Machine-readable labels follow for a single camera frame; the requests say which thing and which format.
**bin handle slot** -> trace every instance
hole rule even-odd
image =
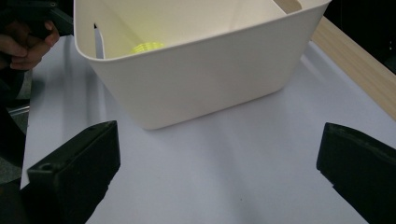
[[[274,0],[274,2],[282,8],[286,14],[303,9],[298,0]]]

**white table surface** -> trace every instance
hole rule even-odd
[[[68,36],[33,71],[22,186],[27,168],[83,129],[113,119],[121,167],[92,224],[366,223],[316,169],[324,124],[396,147],[395,121],[312,42],[283,90],[145,131]]]

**yellow ball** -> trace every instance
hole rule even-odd
[[[163,48],[163,46],[164,44],[160,42],[147,42],[134,47],[132,49],[132,53],[140,53],[148,50],[160,49]]]

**wooden surface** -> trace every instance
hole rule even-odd
[[[396,76],[326,18],[312,40],[396,120]]]

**dark sleeve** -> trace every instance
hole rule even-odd
[[[0,31],[3,31],[4,27],[13,21],[15,21],[14,13],[11,8],[3,6],[4,2],[2,1],[2,5],[0,6]]]

